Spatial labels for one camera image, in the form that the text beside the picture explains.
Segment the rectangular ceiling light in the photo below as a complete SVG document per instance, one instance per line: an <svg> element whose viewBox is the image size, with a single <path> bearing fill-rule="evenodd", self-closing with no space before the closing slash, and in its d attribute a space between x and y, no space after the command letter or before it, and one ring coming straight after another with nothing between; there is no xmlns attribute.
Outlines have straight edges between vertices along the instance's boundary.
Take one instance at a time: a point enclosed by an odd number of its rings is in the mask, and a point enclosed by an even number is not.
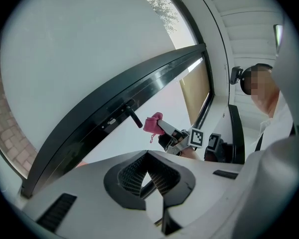
<svg viewBox="0 0 299 239"><path fill-rule="evenodd" d="M273 28L274 28L274 35L275 35L276 55L278 56L281 41L282 41L282 36L283 36L283 26L280 24L275 24Z"/></svg>

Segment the leafy green tree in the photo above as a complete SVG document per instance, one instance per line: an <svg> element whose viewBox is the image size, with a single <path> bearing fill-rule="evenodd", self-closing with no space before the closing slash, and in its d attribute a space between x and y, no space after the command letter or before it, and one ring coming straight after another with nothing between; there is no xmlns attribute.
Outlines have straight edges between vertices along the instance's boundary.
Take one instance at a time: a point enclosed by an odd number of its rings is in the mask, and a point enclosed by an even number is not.
<svg viewBox="0 0 299 239"><path fill-rule="evenodd" d="M160 20L168 34L176 31L175 25L179 23L177 12L172 8L172 2L168 0L147 0Z"/></svg>

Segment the black window handle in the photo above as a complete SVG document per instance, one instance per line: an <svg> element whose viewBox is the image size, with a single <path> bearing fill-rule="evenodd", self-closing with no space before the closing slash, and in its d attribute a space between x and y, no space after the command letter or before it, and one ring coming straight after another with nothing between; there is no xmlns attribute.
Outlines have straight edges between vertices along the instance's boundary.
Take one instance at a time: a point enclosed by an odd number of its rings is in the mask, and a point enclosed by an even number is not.
<svg viewBox="0 0 299 239"><path fill-rule="evenodd" d="M141 120L138 118L138 116L135 114L134 110L130 106L125 106L126 113L133 119L135 124L137 125L138 128L143 127L143 123Z"/></svg>

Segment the black framed glass window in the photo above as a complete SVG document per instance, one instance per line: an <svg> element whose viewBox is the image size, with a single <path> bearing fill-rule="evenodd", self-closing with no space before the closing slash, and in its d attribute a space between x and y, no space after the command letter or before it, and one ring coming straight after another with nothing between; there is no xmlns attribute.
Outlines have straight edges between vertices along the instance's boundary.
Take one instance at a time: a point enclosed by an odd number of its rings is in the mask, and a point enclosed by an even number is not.
<svg viewBox="0 0 299 239"><path fill-rule="evenodd" d="M26 175L61 119L96 88L160 54L196 44L147 0L24 0L0 37L0 145Z"/></svg>

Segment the black chest harness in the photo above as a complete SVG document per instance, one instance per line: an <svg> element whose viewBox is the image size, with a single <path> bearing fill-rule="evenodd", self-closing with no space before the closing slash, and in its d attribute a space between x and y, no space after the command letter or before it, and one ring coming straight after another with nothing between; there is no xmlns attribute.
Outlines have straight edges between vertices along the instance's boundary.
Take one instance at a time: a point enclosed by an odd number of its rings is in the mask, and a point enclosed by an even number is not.
<svg viewBox="0 0 299 239"><path fill-rule="evenodd" d="M255 151L259 151L261 149L261 145L262 145L262 140L263 140L263 134L264 133L261 133L258 141L257 141L257 145L256 145L256 148L255 148Z"/></svg>

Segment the dark window frame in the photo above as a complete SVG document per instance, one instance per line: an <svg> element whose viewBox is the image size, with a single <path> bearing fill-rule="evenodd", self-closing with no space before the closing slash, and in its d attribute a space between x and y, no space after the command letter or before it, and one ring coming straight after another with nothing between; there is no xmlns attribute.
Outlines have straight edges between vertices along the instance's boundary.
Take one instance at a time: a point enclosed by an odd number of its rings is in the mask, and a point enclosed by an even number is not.
<svg viewBox="0 0 299 239"><path fill-rule="evenodd" d="M30 198L75 168L128 118L152 135L174 135L176 131L162 121L161 112L141 119L136 111L198 59L207 56L203 43L173 50L135 65L98 87L48 136L22 183L22 194Z"/></svg>

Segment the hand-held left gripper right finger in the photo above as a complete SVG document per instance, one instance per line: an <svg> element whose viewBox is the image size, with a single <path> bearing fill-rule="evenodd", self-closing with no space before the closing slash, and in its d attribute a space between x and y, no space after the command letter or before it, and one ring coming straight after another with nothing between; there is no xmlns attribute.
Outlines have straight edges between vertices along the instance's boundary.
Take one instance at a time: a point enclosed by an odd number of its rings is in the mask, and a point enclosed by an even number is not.
<svg viewBox="0 0 299 239"><path fill-rule="evenodd" d="M161 231L149 239L211 239L236 219L239 164L205 162L148 151L152 181L163 198Z"/></svg>

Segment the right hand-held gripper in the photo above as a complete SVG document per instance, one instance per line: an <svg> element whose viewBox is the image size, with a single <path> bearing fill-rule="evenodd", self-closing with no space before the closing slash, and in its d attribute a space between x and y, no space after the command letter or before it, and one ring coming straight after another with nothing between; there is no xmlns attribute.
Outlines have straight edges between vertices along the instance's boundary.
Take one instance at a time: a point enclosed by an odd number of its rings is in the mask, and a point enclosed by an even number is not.
<svg viewBox="0 0 299 239"><path fill-rule="evenodd" d="M204 133L201 130L191 128L190 131L179 131L161 119L157 121L157 125L165 132L163 148L166 153L180 156L182 153L203 147ZM221 156L220 134L210 135L204 156L207 155Z"/></svg>

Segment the pink cleaning cloth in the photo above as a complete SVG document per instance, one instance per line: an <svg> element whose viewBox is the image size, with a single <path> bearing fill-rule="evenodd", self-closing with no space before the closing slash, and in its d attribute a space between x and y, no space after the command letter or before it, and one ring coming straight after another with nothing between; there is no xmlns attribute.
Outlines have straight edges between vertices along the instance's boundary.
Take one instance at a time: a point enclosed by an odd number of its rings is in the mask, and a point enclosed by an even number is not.
<svg viewBox="0 0 299 239"><path fill-rule="evenodd" d="M156 112L153 116L147 117L147 119L145 120L143 131L151 133L150 143L153 142L153 138L156 135L165 134L165 132L157 125L157 121L162 119L163 119L163 114L160 112Z"/></svg>

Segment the white shirt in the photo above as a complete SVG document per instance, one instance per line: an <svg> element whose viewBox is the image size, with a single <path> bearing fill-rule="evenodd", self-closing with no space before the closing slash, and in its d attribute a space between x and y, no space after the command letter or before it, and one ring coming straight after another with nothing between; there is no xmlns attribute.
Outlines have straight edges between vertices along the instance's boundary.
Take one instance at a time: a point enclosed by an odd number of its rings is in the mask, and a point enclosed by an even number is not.
<svg viewBox="0 0 299 239"><path fill-rule="evenodd" d="M264 134L260 150L265 150L272 143L289 137L293 128L293 118L289 106L280 92L273 117L261 123L260 135Z"/></svg>

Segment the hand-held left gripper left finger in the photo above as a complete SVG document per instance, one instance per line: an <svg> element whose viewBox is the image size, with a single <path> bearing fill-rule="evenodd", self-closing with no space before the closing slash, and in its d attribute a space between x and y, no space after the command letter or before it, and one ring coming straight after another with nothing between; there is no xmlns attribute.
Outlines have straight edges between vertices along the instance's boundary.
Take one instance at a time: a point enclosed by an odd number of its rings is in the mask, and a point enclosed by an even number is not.
<svg viewBox="0 0 299 239"><path fill-rule="evenodd" d="M137 151L80 166L40 190L27 202L23 212L37 222L63 194L76 200L53 237L65 239L160 239L162 232L146 211L122 208L106 192L104 176Z"/></svg>

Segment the person's right forearm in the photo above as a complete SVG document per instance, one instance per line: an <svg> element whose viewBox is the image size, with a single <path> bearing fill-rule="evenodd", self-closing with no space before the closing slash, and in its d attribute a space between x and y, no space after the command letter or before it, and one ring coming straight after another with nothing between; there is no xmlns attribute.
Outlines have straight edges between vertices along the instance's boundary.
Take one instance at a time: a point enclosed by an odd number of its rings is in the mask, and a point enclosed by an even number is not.
<svg viewBox="0 0 299 239"><path fill-rule="evenodd" d="M194 160L201 160L199 155L196 153L196 151L190 146L188 148L185 148L180 153L181 157L190 158Z"/></svg>

